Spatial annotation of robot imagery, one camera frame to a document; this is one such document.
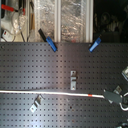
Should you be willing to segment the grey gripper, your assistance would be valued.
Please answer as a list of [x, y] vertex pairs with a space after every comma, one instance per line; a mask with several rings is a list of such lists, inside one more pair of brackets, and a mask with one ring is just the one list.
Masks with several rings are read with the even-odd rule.
[[[128, 81], [128, 66], [122, 71], [122, 75]], [[128, 106], [128, 97], [120, 95], [121, 91], [121, 87], [117, 86], [114, 92], [105, 90], [103, 96], [114, 103]]]

